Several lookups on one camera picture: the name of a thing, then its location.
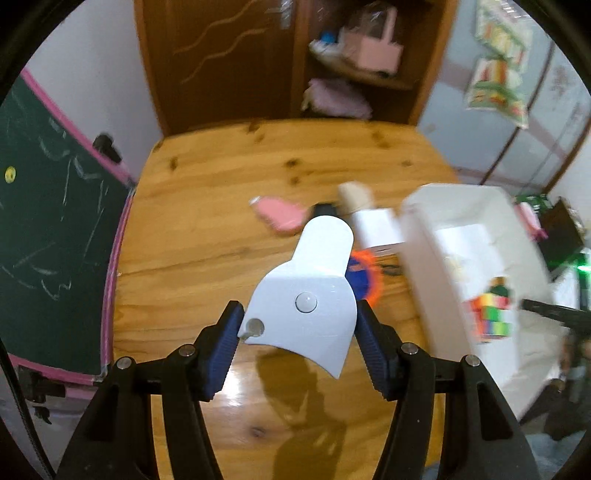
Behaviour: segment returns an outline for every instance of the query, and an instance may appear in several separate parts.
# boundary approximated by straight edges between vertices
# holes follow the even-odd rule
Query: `pink box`
[[[387,14],[382,38],[370,37],[362,33],[361,29],[354,31],[343,28],[341,32],[343,57],[357,68],[373,72],[387,72],[390,75],[394,75],[398,71],[403,46],[392,42],[397,11],[394,7],[390,7]]]

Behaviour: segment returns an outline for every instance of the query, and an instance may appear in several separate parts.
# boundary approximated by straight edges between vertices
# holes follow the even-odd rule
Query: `pink object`
[[[529,234],[532,240],[543,240],[548,238],[548,235],[540,225],[540,220],[535,214],[534,209],[527,202],[521,202],[515,205],[515,212],[521,219],[521,223]]]
[[[379,7],[378,2],[375,2],[368,8],[373,5]],[[360,69],[394,75],[398,71],[403,49],[402,45],[392,41],[397,10],[392,6],[385,8],[387,18],[381,38],[369,35],[374,27],[370,24],[374,15],[370,13],[362,13],[361,25],[342,30],[340,42],[343,43],[343,56]]]
[[[115,286],[117,284],[117,265],[119,264],[119,253],[123,243],[125,226],[129,219],[131,203],[134,199],[135,190],[129,192],[123,212],[119,218],[119,225],[113,240],[113,248],[109,257],[109,267],[105,279],[105,291],[103,293],[103,309],[100,321],[100,363],[103,373],[106,374],[107,366],[113,361],[113,314],[115,312]]]
[[[256,214],[279,233],[296,233],[306,222],[304,208],[278,197],[255,197],[250,204]]]
[[[371,107],[363,95],[345,79],[311,79],[306,94],[312,110],[328,116],[371,118]]]

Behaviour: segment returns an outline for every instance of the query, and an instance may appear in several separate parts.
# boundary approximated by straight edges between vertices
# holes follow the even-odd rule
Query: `white cardboard box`
[[[400,223],[391,208],[359,210],[351,214],[355,238],[376,257],[397,254],[403,242]]]
[[[556,364],[564,327],[514,308],[512,336],[481,345],[463,303],[483,293],[497,275],[508,279],[515,305],[524,298],[552,303],[541,254],[511,198],[497,187],[425,185],[404,200],[400,224],[401,257],[431,354],[455,361],[469,353],[481,357],[519,417]]]

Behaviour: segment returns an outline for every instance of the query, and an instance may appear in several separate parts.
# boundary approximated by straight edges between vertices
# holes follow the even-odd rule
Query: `wall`
[[[576,143],[591,98],[569,61],[533,20],[532,48],[520,89],[530,104],[530,127],[499,113],[466,110],[464,95],[478,58],[490,54],[475,38],[478,0],[460,0],[437,82],[418,128],[454,167],[461,181],[539,192]]]
[[[554,188],[550,191],[550,200],[566,198],[577,209],[585,226],[591,229],[591,135],[579,150],[577,157]]]
[[[93,141],[114,138],[138,179],[162,137],[145,79],[134,0],[86,0],[35,52],[27,68],[57,106]]]

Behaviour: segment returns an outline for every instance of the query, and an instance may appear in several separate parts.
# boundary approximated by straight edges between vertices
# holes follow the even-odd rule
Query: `wooden door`
[[[165,135],[289,113],[293,0],[136,0]]]

